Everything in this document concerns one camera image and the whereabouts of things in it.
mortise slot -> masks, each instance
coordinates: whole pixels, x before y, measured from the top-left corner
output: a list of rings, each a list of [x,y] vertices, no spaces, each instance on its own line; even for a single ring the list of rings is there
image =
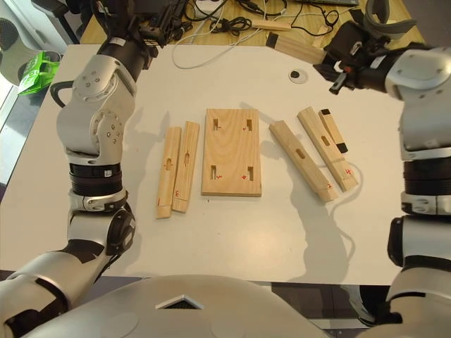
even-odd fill
[[[210,180],[215,180],[216,179],[216,166],[212,165],[210,168],[211,168]]]
[[[302,159],[305,158],[305,155],[304,155],[304,153],[301,151],[301,149],[296,149],[296,154],[297,154],[300,158],[302,158]]]
[[[249,178],[249,181],[254,180],[254,167],[247,167],[247,176]]]
[[[327,137],[321,136],[321,139],[323,140],[323,142],[324,142],[324,144],[325,144],[326,146],[330,146],[330,143],[329,143],[329,141],[327,140]]]

black chair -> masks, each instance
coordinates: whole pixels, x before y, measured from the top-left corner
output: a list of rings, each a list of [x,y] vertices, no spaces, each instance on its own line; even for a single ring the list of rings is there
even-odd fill
[[[68,21],[64,17],[64,15],[69,12],[69,8],[65,4],[58,0],[31,0],[31,2],[36,9],[39,9],[50,18],[57,18],[74,44],[80,43],[74,31],[70,28]]]

wooden desk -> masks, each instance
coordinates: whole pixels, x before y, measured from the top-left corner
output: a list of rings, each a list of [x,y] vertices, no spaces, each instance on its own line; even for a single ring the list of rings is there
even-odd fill
[[[360,0],[360,8],[364,10],[366,4],[366,0]],[[300,8],[300,4],[294,2],[293,0],[288,0],[288,8],[286,15],[296,15]],[[338,12],[343,12],[348,9],[343,6],[322,6],[325,10],[329,11],[332,9],[336,9]],[[250,19],[261,19],[261,15],[255,15],[249,12],[246,12],[243,8],[240,7],[234,0],[228,1],[225,5],[224,18],[233,19],[237,16],[244,16]],[[277,13],[283,8],[283,3],[280,0],[270,0],[267,4],[268,13]],[[320,13],[319,9],[314,8],[310,5],[304,5],[303,13]],[[390,20],[393,21],[401,21],[406,20],[410,17],[409,12],[407,11],[402,0],[391,0],[390,1]],[[351,15],[349,12],[340,14],[340,18],[338,19],[337,25],[335,26],[334,31],[336,32],[337,28],[345,23],[348,20],[351,20]],[[281,18],[278,19],[280,22],[291,23],[292,18]],[[194,27],[192,30],[188,32],[188,34],[193,34],[200,23],[194,23]],[[311,32],[318,32],[323,27],[323,18],[319,15],[305,15],[297,19],[297,24],[302,27],[306,27]],[[209,31],[209,22],[205,23],[200,32],[208,32]],[[241,37],[248,35],[249,32],[244,32],[241,34]],[[268,36],[269,31],[261,32],[251,39],[244,41],[241,45],[243,46],[264,46],[266,44],[266,38]],[[333,37],[333,33],[326,35],[324,37],[315,38],[308,35],[306,32],[301,30],[291,30],[288,32],[278,32],[279,35],[290,37],[292,39],[296,39],[299,42],[305,44],[313,44],[317,47],[324,47],[327,45]],[[101,44],[106,38],[106,35],[99,23],[93,17],[87,26],[85,33],[82,36],[81,43],[82,44]],[[213,44],[213,45],[228,45],[237,41],[237,37],[232,36],[229,33],[219,33],[219,34],[210,34],[203,37],[198,37],[194,41],[195,44]],[[406,46],[408,43],[415,42],[424,42],[423,37],[418,31],[417,27],[412,28],[408,33],[403,36],[400,40],[394,41],[391,44],[392,48]]]

white cable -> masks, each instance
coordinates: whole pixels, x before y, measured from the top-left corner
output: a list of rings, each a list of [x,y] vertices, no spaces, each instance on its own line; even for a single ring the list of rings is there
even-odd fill
[[[266,2],[265,2],[265,0],[263,0],[263,3],[264,3],[264,13],[263,13],[263,17],[265,18],[265,17],[266,17]],[[214,30],[214,29],[216,28],[216,26],[218,25],[219,21],[222,19],[222,16],[223,16],[223,12],[221,13],[221,16],[220,16],[219,20],[216,21],[216,23],[214,24],[214,26],[213,26],[208,32],[198,34],[197,36],[207,35],[207,34],[210,34],[211,32],[213,32],[213,30]],[[251,34],[249,34],[249,35],[247,35],[247,36],[245,36],[245,37],[239,39],[238,41],[234,42],[233,44],[230,44],[229,47],[228,47],[227,49],[225,49],[224,51],[222,51],[222,52],[219,53],[219,54],[216,54],[213,58],[210,58],[209,60],[206,60],[206,61],[204,61],[204,62],[202,62],[202,63],[198,63],[197,65],[183,66],[183,65],[178,64],[178,63],[175,61],[175,50],[177,49],[177,46],[181,43],[181,41],[183,41],[183,40],[185,40],[185,39],[190,38],[190,37],[193,36],[193,35],[189,35],[189,36],[187,36],[187,37],[184,37],[184,38],[180,39],[179,41],[177,41],[177,42],[174,44],[174,48],[172,49],[172,62],[173,62],[173,64],[174,64],[174,66],[177,67],[177,68],[179,68],[179,69],[194,69],[194,68],[203,67],[204,65],[208,65],[208,64],[213,63],[214,61],[218,60],[220,57],[222,57],[222,55],[224,55],[224,54],[226,54],[227,52],[229,52],[231,49],[233,49],[234,47],[236,47],[238,44],[240,44],[240,43],[242,43],[242,42],[244,42],[244,41],[250,39],[251,37],[253,37],[254,35],[256,35],[256,34],[258,34],[258,33],[260,33],[260,32],[263,32],[263,30],[257,29],[255,32],[253,32],[253,33],[251,33]]]

wooden plank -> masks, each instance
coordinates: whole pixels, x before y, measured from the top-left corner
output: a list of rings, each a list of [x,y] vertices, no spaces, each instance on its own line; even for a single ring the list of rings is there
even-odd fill
[[[319,170],[311,159],[301,142],[294,136],[285,121],[274,122],[269,125],[269,130],[274,134],[298,171],[323,202],[329,202],[338,197],[327,178]]]
[[[321,119],[321,122],[323,123],[325,129],[328,131],[330,137],[332,137],[332,140],[335,142],[335,144],[338,147],[338,150],[340,150],[340,153],[344,154],[347,152],[347,147],[345,140],[343,139],[343,136],[341,135],[340,131],[338,130],[338,126],[335,123],[335,120],[332,117],[332,114],[328,109],[321,109],[321,111],[318,113],[319,118]]]
[[[326,56],[326,52],[322,49],[307,44],[301,44],[297,40],[290,39],[289,37],[282,37],[274,33],[269,33],[266,45],[276,51],[311,63],[312,65],[322,63],[324,56]]]
[[[196,164],[199,123],[186,122],[175,179],[172,210],[186,213],[191,196],[192,177]]]
[[[258,110],[207,109],[202,194],[261,196]]]
[[[177,173],[178,149],[182,128],[170,127],[166,131],[163,163],[160,169],[160,181],[156,196],[156,218],[169,218],[171,216],[172,194]]]
[[[314,110],[308,107],[300,111],[297,118],[304,126],[340,188],[346,192],[355,187],[358,183],[350,165],[346,162],[335,143],[333,143]]]
[[[261,28],[263,30],[291,30],[291,25],[289,23],[282,23],[280,21],[270,21],[270,20],[252,20],[253,28]]]

